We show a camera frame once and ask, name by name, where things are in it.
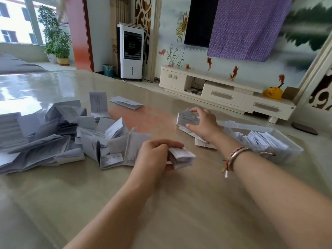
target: hand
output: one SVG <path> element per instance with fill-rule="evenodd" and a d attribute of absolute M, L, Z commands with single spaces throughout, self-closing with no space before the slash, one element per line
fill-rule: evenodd
<path fill-rule="evenodd" d="M 137 156 L 129 181 L 135 185 L 154 187 L 164 171 L 173 170 L 172 164 L 166 165 L 168 148 L 183 148 L 184 144 L 169 139 L 143 142 Z"/>
<path fill-rule="evenodd" d="M 197 134 L 200 138 L 204 139 L 207 142 L 213 142 L 214 135 L 221 131 L 220 127 L 217 124 L 215 115 L 207 109 L 201 107 L 191 108 L 190 112 L 197 112 L 200 116 L 200 124 L 192 125 L 186 124 L 186 127 Z"/>

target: orange door frame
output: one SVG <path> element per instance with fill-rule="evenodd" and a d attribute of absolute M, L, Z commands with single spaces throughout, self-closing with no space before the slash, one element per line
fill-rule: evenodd
<path fill-rule="evenodd" d="M 78 70 L 94 71 L 86 0 L 64 0 Z"/>

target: gray cushion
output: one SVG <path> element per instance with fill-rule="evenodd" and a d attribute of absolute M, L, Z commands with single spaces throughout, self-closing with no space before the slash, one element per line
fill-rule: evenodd
<path fill-rule="evenodd" d="M 31 72 L 47 72 L 43 67 L 29 64 L 7 53 L 0 53 L 0 75 Z"/>

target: tv stand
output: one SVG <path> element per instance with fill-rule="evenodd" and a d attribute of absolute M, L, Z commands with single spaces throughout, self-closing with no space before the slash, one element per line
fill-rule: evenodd
<path fill-rule="evenodd" d="M 186 91 L 192 87 L 195 78 L 206 80 L 201 95 Z M 289 100 L 263 97 L 264 87 L 260 84 L 194 69 L 162 66 L 159 86 L 165 91 L 237 113 L 263 113 L 273 124 L 278 119 L 288 120 L 296 107 Z"/>

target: plastic container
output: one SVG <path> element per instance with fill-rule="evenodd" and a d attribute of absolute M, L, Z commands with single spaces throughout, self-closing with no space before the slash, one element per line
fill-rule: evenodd
<path fill-rule="evenodd" d="M 105 64 L 103 65 L 104 75 L 107 77 L 114 77 L 114 66 Z"/>
<path fill-rule="evenodd" d="M 273 162 L 275 164 L 288 163 L 291 160 L 293 160 L 294 158 L 296 158 L 303 151 L 303 148 L 301 148 L 295 142 L 290 140 L 288 137 L 286 137 L 280 131 L 272 129 L 270 127 L 241 124 L 241 123 L 235 123 L 234 121 L 218 121 L 218 124 L 220 126 L 224 127 L 224 133 L 228 134 L 229 136 L 231 136 L 234 139 L 237 139 L 235 132 L 240 132 L 244 135 L 248 135 L 250 133 L 250 131 L 252 130 L 252 131 L 263 132 L 263 133 L 268 132 L 270 135 L 272 135 L 273 137 L 275 137 L 282 143 L 286 144 L 288 146 L 288 148 L 285 149 L 285 148 L 279 148 L 279 147 L 274 147 L 274 146 L 247 144 L 245 142 L 242 143 L 243 146 L 251 148 L 255 153 L 260 153 L 260 152 L 275 153 L 276 156 L 263 155 L 264 158 L 270 160 L 271 162 Z"/>

